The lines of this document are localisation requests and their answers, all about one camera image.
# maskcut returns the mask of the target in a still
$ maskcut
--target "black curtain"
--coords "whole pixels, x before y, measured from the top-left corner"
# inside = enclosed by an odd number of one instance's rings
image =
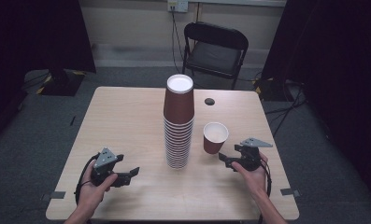
[[[271,77],[305,83],[333,142],[371,190],[371,0],[288,0],[262,74]]]
[[[0,115],[27,72],[52,66],[95,73],[78,0],[0,0]]]

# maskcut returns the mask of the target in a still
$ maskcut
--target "black folding chair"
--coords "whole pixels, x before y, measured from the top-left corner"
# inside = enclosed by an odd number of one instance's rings
[[[240,68],[249,48],[248,39],[236,29],[206,22],[191,22],[185,26],[185,53],[182,74],[185,68],[233,79],[235,88]],[[191,50],[190,40],[195,41]]]

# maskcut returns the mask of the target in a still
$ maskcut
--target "wooden table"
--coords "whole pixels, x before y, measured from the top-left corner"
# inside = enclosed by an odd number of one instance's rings
[[[215,105],[206,105],[213,98]],[[269,159],[273,179],[271,200],[286,219],[299,212],[292,195],[280,190],[290,187],[258,95],[253,91],[194,90],[195,118],[188,164],[170,168],[164,149],[164,89],[98,88],[77,139],[69,154],[56,191],[63,199],[51,199],[48,219],[67,219],[76,208],[74,190],[87,160],[108,147],[124,154],[115,172],[137,166],[139,174],[131,185],[111,188],[93,218],[105,220],[250,220],[260,215],[239,173],[225,168],[218,155],[203,150],[203,128],[211,121],[226,125],[229,138],[221,152],[239,157],[234,144],[248,137],[271,143],[260,150]]]

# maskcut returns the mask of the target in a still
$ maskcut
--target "black tape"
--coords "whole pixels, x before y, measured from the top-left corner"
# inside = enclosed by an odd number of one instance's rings
[[[281,189],[280,191],[281,191],[281,195],[283,196],[292,195],[292,194],[293,194],[293,197],[295,198],[301,196],[301,193],[297,189]]]
[[[65,191],[54,191],[51,195],[51,199],[63,199],[65,196]]]

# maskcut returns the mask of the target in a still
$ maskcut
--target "forearm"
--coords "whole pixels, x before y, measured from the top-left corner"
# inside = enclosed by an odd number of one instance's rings
[[[88,208],[83,209],[82,207],[77,207],[75,211],[69,216],[68,220],[64,224],[83,224],[89,220],[93,213],[88,211]]]
[[[264,218],[264,221],[267,224],[284,224],[287,223],[281,214],[278,212],[276,207],[272,204],[266,192],[260,191],[252,195],[255,202],[260,208],[261,214]]]

